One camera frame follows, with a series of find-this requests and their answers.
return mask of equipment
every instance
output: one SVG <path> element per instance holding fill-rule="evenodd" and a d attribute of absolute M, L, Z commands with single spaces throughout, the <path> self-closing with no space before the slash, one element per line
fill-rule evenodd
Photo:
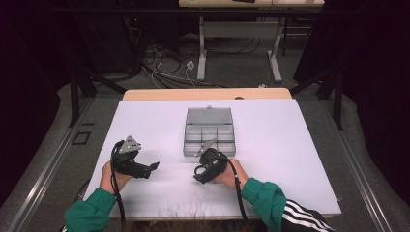
<path fill-rule="evenodd" d="M 244 202 L 242 201 L 242 194 L 241 194 L 238 173 L 236 172 L 235 166 L 233 165 L 233 163 L 229 160 L 229 158 L 226 155 L 219 152 L 215 148 L 211 148 L 211 146 L 216 142 L 217 142 L 216 138 L 206 142 L 205 144 L 201 146 L 199 151 L 195 154 L 196 157 L 201 156 L 199 159 L 199 163 L 201 165 L 197 166 L 195 170 L 193 171 L 195 174 L 193 175 L 193 178 L 195 178 L 196 181 L 202 184 L 210 182 L 214 180 L 220 173 L 222 173 L 225 170 L 226 165 L 229 163 L 229 165 L 232 167 L 232 171 L 235 176 L 235 187 L 236 187 L 236 195 L 238 197 L 239 209 L 241 210 L 242 218 L 244 220 L 248 220 L 247 214 L 245 213 L 245 209 L 244 209 Z M 205 171 L 198 174 L 197 171 L 200 168 L 204 168 Z"/>
<path fill-rule="evenodd" d="M 199 159 L 201 165 L 197 166 L 194 170 L 196 181 L 205 184 L 214 180 L 220 173 L 222 173 L 228 163 L 228 158 L 223 153 L 218 152 L 214 148 L 206 150 Z M 200 168 L 204 168 L 205 171 L 198 174 L 197 171 Z"/>
<path fill-rule="evenodd" d="M 232 112 L 227 107 L 211 105 L 189 108 L 185 126 L 184 156 L 196 157 L 206 141 L 215 140 L 206 149 L 212 148 L 234 157 L 236 152 Z"/>
<path fill-rule="evenodd" d="M 148 179 L 151 171 L 156 170 L 160 165 L 159 162 L 152 163 L 150 166 L 135 162 L 133 159 L 138 155 L 139 150 L 141 150 L 141 144 L 129 135 L 126 141 L 117 142 L 111 152 L 111 184 L 120 209 L 122 231 L 126 231 L 126 216 L 115 172 L 130 175 L 134 178 Z"/>
<path fill-rule="evenodd" d="M 141 150 L 141 144 L 128 136 L 127 140 L 121 140 L 115 144 L 112 151 L 111 165 L 114 171 L 133 176 L 134 178 L 148 179 L 151 171 L 157 169 L 159 162 L 152 163 L 149 166 L 135 162 L 133 159 Z"/>

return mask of white stripe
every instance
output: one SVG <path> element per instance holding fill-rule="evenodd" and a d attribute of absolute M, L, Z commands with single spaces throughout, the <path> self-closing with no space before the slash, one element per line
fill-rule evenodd
<path fill-rule="evenodd" d="M 326 229 L 317 228 L 317 226 L 313 223 L 309 223 L 309 222 L 304 221 L 304 220 L 296 220 L 296 219 L 290 217 L 289 215 L 283 215 L 283 219 L 286 219 L 286 220 L 290 221 L 293 224 L 300 224 L 300 225 L 303 225 L 304 227 L 314 228 L 317 231 L 327 232 Z"/>
<path fill-rule="evenodd" d="M 305 218 L 305 219 L 314 220 L 314 221 L 315 221 L 316 223 L 318 223 L 319 225 L 322 225 L 322 228 L 332 229 L 331 227 L 329 227 L 329 225 L 327 225 L 327 224 L 324 223 L 323 221 L 320 221 L 320 220 L 314 218 L 314 216 L 313 216 L 311 213 L 304 211 L 304 210 L 300 207 L 300 205 L 298 205 L 297 203 L 294 203 L 294 202 L 291 202 L 291 201 L 286 201 L 286 204 L 289 204 L 289 205 L 295 207 L 296 210 L 299 211 L 299 212 L 294 212 L 294 213 L 293 213 L 293 209 L 292 209 L 292 208 L 287 208 L 287 207 L 285 207 L 285 208 L 284 208 L 285 210 L 286 210 L 286 208 L 292 210 L 292 212 L 288 211 L 288 212 L 291 213 L 292 215 L 297 216 L 298 218 Z"/>

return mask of wooden tabletop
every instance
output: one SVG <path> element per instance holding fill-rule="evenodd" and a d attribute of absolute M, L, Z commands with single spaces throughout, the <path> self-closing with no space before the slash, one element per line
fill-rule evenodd
<path fill-rule="evenodd" d="M 124 101 L 292 99 L 285 88 L 141 89 L 129 90 Z"/>

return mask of striped sleeve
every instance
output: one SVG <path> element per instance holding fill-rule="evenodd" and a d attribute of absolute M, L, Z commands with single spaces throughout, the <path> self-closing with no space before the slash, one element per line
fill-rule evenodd
<path fill-rule="evenodd" d="M 316 211 L 305 209 L 292 200 L 287 200 L 284 207 L 282 232 L 328 232 L 335 231 Z"/>

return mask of hand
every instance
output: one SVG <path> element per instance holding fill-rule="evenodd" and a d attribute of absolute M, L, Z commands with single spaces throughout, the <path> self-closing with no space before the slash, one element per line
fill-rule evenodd
<path fill-rule="evenodd" d="M 237 159 L 230 159 L 230 161 L 232 162 L 233 166 L 235 167 L 235 170 L 237 172 L 239 181 L 241 182 L 240 187 L 241 190 L 244 188 L 245 183 L 248 180 L 248 174 L 245 172 L 244 168 L 242 167 L 242 165 L 239 163 L 239 161 Z M 224 183 L 227 186 L 229 186 L 232 189 L 236 189 L 235 186 L 235 175 L 233 174 L 233 170 L 231 165 L 228 163 L 226 165 L 225 170 L 219 174 L 219 176 L 217 176 L 214 179 L 215 182 L 217 183 Z"/>
<path fill-rule="evenodd" d="M 111 173 L 111 162 L 108 161 L 102 168 L 102 179 L 100 180 L 100 188 L 110 192 L 111 194 L 114 194 L 114 189 L 111 185 Z M 119 172 L 115 172 L 115 177 L 117 179 L 119 191 L 121 191 L 126 185 L 127 181 L 129 181 L 132 178 L 132 176 L 124 175 Z"/>

